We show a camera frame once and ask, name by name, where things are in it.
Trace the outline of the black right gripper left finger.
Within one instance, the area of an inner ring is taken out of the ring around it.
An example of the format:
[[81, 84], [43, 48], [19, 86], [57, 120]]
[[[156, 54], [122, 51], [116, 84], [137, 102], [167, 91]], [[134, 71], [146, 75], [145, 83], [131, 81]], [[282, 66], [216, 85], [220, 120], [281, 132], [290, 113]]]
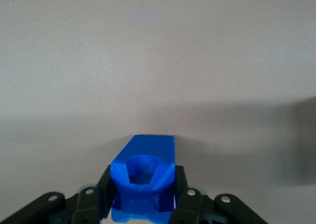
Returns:
[[108, 166], [96, 185], [84, 187], [70, 198], [60, 192], [45, 193], [1, 223], [100, 224], [108, 217], [116, 193]]

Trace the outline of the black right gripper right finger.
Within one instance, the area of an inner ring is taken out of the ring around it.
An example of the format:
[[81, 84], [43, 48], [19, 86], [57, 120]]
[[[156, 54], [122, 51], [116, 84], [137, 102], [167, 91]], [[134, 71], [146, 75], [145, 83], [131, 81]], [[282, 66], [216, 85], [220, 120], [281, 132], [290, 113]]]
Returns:
[[183, 166], [175, 170], [175, 201], [171, 224], [265, 224], [266, 221], [235, 195], [211, 199], [188, 185]]

